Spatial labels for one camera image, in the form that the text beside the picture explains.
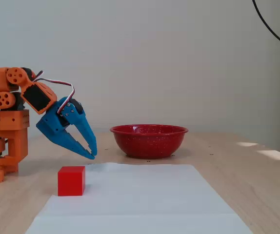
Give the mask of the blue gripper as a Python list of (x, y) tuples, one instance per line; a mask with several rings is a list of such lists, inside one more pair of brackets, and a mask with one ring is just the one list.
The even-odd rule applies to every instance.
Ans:
[[(74, 98), (71, 98), (58, 114), (58, 110), (65, 100), (66, 97), (63, 97), (59, 101), (55, 102), (39, 120), (36, 127), (52, 143), (55, 143), (85, 158), (95, 159), (95, 156), (98, 153), (97, 140), (86, 119), (86, 114), (82, 105)], [(88, 143), (90, 151), (85, 149), (67, 132), (66, 129), (69, 125), (74, 125), (77, 128), (77, 130), (81, 133), (81, 136)]]

